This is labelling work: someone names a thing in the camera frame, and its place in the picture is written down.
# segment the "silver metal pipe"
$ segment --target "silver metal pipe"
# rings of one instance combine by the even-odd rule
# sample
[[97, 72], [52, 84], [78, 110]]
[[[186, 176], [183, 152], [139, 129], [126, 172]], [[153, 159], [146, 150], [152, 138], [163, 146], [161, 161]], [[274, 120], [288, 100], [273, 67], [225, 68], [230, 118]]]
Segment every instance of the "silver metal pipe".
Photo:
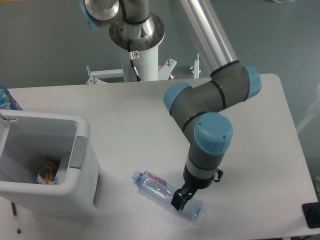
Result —
[[176, 0], [194, 44], [209, 71], [238, 60], [209, 0]]
[[155, 22], [152, 17], [149, 17], [144, 23], [141, 24], [129, 24], [125, 21], [121, 21], [121, 31], [119, 32], [121, 37], [125, 40], [131, 40], [131, 42], [146, 42], [152, 38], [155, 33]]
[[111, 9], [116, 5], [118, 0], [92, 0], [94, 5], [99, 9]]
[[117, 15], [118, 0], [84, 0], [88, 13], [97, 20], [107, 21]]
[[150, 0], [123, 0], [123, 4], [125, 6], [124, 21], [141, 24], [148, 19], [150, 15]]

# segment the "blue bottle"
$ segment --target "blue bottle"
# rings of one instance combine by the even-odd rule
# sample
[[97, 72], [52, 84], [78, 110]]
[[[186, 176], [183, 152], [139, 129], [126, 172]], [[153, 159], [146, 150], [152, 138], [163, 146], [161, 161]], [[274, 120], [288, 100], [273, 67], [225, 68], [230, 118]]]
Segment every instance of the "blue bottle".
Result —
[[8, 89], [0, 85], [0, 109], [22, 110], [20, 105], [11, 96]]
[[[171, 205], [171, 200], [175, 191], [178, 189], [162, 178], [154, 175], [149, 171], [144, 173], [135, 171], [132, 179], [136, 181], [137, 187], [150, 196], [154, 197], [158, 201], [169, 206], [169, 208], [177, 211], [174, 206]], [[195, 221], [200, 213], [202, 202], [195, 198], [191, 198], [184, 206], [183, 210], [178, 211], [180, 214], [187, 217], [189, 220]]]

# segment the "bottle label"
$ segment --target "bottle label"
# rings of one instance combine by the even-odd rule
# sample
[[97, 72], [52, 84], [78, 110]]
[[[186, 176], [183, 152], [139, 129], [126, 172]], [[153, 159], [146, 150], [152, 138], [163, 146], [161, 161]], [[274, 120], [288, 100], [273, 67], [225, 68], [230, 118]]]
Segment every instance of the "bottle label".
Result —
[[6, 110], [22, 110], [20, 105], [9, 95], [4, 97], [0, 102], [0, 109]]
[[165, 180], [163, 180], [162, 178], [156, 176], [156, 175], [152, 175], [152, 173], [148, 172], [147, 176], [153, 180], [155, 180], [156, 182], [160, 183], [163, 186], [167, 186], [167, 182]]

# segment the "robotic arm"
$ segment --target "robotic arm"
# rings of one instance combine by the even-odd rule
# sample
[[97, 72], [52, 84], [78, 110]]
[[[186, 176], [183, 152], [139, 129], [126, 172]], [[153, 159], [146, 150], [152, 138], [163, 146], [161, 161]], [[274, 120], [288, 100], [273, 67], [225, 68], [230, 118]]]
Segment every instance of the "robotic arm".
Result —
[[255, 96], [261, 90], [260, 74], [243, 67], [208, 0], [176, 0], [211, 81], [192, 88], [177, 83], [167, 90], [164, 103], [190, 143], [184, 166], [185, 184], [171, 204], [182, 210], [198, 189], [207, 188], [223, 172], [218, 169], [231, 143], [231, 122], [218, 112]]
[[[162, 41], [163, 23], [150, 14], [148, 0], [79, 1], [91, 27], [122, 19], [121, 24], [117, 25], [120, 29], [119, 41], [115, 42], [110, 35], [118, 46], [128, 51], [147, 50]], [[231, 143], [233, 127], [218, 112], [255, 96], [262, 84], [260, 74], [254, 67], [240, 64], [209, 0], [175, 2], [203, 63], [211, 72], [211, 81], [195, 88], [185, 82], [177, 83], [166, 91], [163, 99], [190, 143], [183, 171], [185, 184], [174, 193], [171, 202], [177, 210], [182, 210], [198, 189], [205, 189], [211, 182], [219, 181], [215, 179], [216, 173], [218, 179], [222, 176], [218, 166]]]

